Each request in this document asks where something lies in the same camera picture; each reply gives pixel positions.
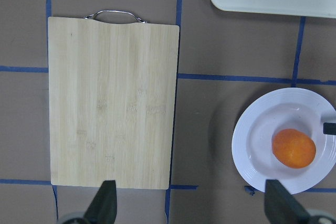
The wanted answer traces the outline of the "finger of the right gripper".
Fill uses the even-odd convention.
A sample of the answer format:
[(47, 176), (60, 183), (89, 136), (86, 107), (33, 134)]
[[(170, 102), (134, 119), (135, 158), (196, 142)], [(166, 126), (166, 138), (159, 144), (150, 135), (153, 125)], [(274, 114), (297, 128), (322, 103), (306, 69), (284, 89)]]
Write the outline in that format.
[(323, 133), (325, 135), (336, 135), (336, 123), (325, 122), (323, 124)]

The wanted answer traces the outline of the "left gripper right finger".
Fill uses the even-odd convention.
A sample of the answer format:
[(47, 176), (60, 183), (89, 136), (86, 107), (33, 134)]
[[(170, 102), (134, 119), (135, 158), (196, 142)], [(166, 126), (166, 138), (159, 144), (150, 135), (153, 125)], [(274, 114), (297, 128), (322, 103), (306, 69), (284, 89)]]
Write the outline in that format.
[(265, 215), (271, 224), (308, 223), (309, 213), (276, 179), (265, 183)]

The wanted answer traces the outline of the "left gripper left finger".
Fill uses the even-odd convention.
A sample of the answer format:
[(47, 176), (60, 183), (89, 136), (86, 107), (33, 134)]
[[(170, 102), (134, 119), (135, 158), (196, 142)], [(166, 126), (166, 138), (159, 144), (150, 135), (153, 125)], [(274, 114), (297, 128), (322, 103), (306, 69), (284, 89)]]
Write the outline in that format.
[(115, 223), (117, 190), (115, 180), (105, 180), (97, 191), (83, 218), (88, 223)]

